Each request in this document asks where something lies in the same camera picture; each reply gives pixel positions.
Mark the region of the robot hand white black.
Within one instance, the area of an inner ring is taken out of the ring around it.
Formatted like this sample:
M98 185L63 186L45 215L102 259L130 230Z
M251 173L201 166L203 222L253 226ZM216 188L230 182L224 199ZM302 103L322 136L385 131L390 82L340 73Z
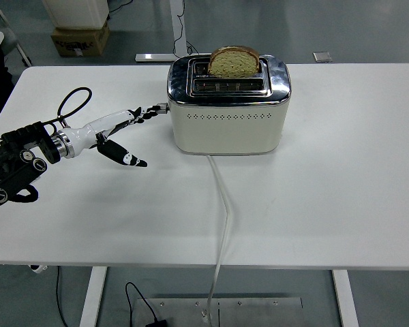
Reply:
M122 110L87 123L79 129L64 128L59 132L65 146L65 158L79 156L83 150L96 148L103 156L124 166L146 167L147 162L135 157L127 149L109 137L119 130L136 123L143 123L169 111L167 103L135 110Z

